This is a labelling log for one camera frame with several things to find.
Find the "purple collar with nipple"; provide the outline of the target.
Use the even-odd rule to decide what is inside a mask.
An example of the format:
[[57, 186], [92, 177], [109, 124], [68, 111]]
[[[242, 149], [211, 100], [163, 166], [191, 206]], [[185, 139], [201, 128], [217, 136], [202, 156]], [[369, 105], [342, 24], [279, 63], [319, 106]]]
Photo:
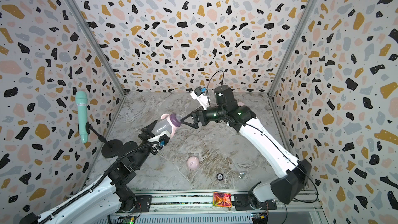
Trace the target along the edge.
[[180, 117], [178, 117], [176, 114], [170, 114], [170, 121], [176, 128], [181, 126]]

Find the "clear baby bottle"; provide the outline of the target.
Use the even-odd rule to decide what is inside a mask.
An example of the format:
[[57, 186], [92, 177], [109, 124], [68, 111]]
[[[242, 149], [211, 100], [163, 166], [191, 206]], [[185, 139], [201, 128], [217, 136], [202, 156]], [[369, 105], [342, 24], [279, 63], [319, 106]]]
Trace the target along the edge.
[[169, 123], [167, 118], [159, 120], [152, 133], [153, 135], [158, 136], [165, 131], [167, 131], [169, 134], [173, 133], [173, 126]]

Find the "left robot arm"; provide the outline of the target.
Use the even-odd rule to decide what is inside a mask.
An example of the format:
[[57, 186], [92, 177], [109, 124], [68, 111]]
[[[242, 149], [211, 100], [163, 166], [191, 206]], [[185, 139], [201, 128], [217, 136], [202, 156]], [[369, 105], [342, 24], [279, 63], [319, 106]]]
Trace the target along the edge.
[[181, 123], [173, 124], [170, 115], [142, 128], [141, 144], [120, 140], [106, 141], [105, 158], [115, 158], [109, 168], [91, 185], [53, 209], [40, 215], [29, 213], [22, 224], [89, 224], [116, 212], [142, 212], [150, 197], [140, 200], [127, 184], [136, 176], [150, 154], [157, 154], [174, 136]]

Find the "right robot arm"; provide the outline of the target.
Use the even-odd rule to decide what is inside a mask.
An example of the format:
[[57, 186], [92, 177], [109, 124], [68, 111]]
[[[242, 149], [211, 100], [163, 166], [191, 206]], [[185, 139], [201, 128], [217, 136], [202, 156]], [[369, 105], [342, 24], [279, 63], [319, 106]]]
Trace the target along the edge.
[[235, 99], [229, 86], [221, 85], [214, 89], [214, 106], [210, 104], [206, 88], [197, 87], [190, 95], [201, 106], [181, 118], [182, 124], [198, 129], [212, 121], [224, 122], [250, 141], [277, 175], [277, 179], [259, 182], [249, 190], [248, 201], [253, 208], [260, 208], [262, 203], [274, 199], [290, 204], [311, 181], [310, 162], [306, 159], [299, 160], [278, 143], [257, 115], [247, 105]]

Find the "black microphone stand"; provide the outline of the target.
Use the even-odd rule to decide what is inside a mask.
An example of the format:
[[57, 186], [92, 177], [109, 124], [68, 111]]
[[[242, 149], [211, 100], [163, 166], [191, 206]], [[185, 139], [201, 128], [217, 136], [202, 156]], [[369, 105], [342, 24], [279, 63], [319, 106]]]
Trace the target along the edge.
[[118, 150], [122, 148], [123, 143], [120, 140], [110, 140], [108, 141], [103, 135], [99, 134], [94, 130], [90, 123], [79, 124], [79, 135], [83, 143], [87, 143], [90, 131], [93, 132], [98, 140], [103, 143], [101, 150], [102, 156], [105, 158], [113, 158], [117, 156]]

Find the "small black round cap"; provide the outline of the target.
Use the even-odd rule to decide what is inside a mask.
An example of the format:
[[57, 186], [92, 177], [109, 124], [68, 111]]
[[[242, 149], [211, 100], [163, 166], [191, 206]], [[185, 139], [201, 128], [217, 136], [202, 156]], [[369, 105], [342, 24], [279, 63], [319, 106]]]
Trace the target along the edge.
[[222, 173], [217, 174], [217, 180], [222, 181], [224, 179], [224, 175]]

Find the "mint green microphone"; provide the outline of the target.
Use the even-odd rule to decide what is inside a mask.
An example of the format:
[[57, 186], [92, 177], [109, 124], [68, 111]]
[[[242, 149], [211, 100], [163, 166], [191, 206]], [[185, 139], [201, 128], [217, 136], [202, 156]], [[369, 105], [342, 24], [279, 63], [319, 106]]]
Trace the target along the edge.
[[86, 92], [78, 91], [76, 92], [76, 105], [78, 112], [78, 127], [79, 127], [79, 135], [81, 137], [82, 143], [86, 143], [88, 141], [88, 131], [86, 129], [86, 124], [88, 123], [88, 113], [87, 113], [87, 105], [88, 105], [88, 97]]

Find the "orange pink card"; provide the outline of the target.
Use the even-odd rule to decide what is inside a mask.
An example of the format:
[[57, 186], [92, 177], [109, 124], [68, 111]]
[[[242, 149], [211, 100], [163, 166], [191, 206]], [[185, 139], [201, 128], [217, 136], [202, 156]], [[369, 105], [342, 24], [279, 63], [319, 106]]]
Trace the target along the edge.
[[212, 205], [216, 207], [232, 207], [232, 195], [230, 193], [214, 192]]

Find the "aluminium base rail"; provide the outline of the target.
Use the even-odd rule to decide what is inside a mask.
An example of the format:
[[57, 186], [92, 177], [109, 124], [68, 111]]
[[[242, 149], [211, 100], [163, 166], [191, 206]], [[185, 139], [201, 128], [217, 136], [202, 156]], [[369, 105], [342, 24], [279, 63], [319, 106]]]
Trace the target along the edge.
[[[231, 207], [214, 205], [215, 194], [231, 194]], [[239, 190], [157, 190], [135, 192], [131, 210], [117, 204], [117, 196], [105, 198], [85, 211], [75, 224], [326, 224], [319, 202], [306, 191], [289, 204], [268, 200], [250, 205]]]

